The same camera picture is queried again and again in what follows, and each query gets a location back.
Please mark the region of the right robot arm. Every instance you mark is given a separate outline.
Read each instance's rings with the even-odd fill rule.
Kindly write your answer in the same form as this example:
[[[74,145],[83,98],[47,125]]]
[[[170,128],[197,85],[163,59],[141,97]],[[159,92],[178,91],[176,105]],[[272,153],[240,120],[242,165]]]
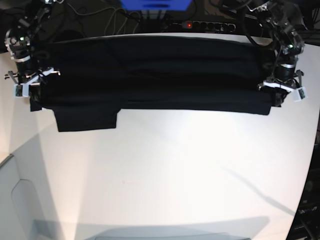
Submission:
[[[4,45],[17,68],[17,72],[9,71],[5,79],[11,78],[21,86],[35,77],[44,76],[35,59],[38,33],[44,21],[51,17],[53,8],[65,3],[64,0],[32,0],[26,5],[24,16],[5,34]]]

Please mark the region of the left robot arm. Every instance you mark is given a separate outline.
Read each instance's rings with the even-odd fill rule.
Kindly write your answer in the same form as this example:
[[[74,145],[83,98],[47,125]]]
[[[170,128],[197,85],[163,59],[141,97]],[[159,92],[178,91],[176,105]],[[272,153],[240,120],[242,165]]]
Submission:
[[[257,86],[258,90],[271,94],[274,107],[280,107],[288,94],[303,90],[300,79],[304,73],[296,70],[296,65],[305,42],[290,23],[282,0],[233,0],[231,6],[220,0],[215,7],[222,12],[236,11],[249,42],[261,50],[275,52],[274,61],[266,66],[270,75]],[[245,20],[247,12],[255,15],[257,23],[268,31],[272,42],[261,45],[252,38]]]

